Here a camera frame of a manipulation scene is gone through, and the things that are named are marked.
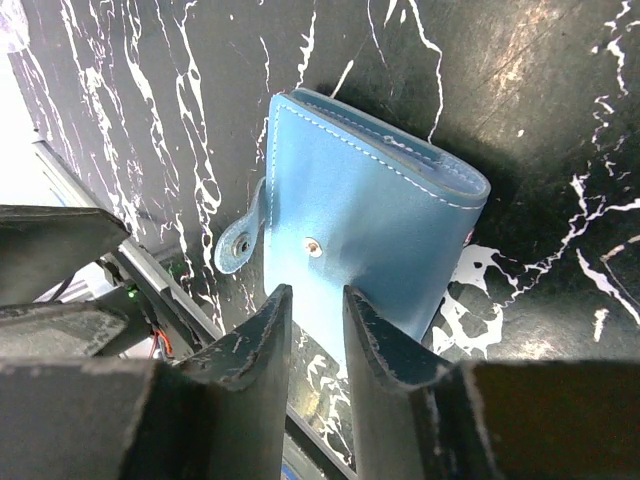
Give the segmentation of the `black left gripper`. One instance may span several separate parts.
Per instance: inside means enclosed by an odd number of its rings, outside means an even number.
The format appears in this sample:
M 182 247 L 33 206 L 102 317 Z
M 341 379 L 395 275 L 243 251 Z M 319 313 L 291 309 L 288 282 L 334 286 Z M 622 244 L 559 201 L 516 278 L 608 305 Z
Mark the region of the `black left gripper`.
M 145 357 L 179 363 L 223 337 L 129 237 L 101 208 L 3 205 L 1 304 L 9 306 L 1 308 L 1 355 L 124 356 L 149 339 Z M 102 255 L 98 264 L 114 289 L 98 301 L 122 315 L 95 302 L 31 303 Z

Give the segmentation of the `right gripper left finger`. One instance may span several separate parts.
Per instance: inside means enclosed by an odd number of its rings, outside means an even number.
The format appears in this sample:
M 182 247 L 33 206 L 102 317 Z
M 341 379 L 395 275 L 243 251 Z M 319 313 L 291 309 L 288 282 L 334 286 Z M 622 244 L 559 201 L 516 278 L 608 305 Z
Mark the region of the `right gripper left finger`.
M 5 479 L 277 479 L 292 289 L 178 365 L 118 357 L 1 362 Z

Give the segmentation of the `blue leather card holder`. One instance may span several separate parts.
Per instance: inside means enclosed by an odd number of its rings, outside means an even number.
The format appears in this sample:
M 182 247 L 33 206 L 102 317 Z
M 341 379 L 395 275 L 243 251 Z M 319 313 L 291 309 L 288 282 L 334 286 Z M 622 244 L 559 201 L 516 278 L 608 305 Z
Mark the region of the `blue leather card holder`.
M 217 269 L 234 273 L 261 247 L 265 291 L 291 286 L 294 321 L 338 363 L 348 285 L 421 340 L 489 198 L 487 178 L 303 88 L 270 102 L 265 169 L 247 213 L 217 241 Z

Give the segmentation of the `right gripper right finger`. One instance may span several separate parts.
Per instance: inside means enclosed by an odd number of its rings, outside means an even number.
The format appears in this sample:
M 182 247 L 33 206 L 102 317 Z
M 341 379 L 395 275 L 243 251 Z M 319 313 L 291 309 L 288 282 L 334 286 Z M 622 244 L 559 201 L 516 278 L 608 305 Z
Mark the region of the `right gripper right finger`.
M 361 479 L 635 479 L 635 361 L 451 363 L 343 291 Z

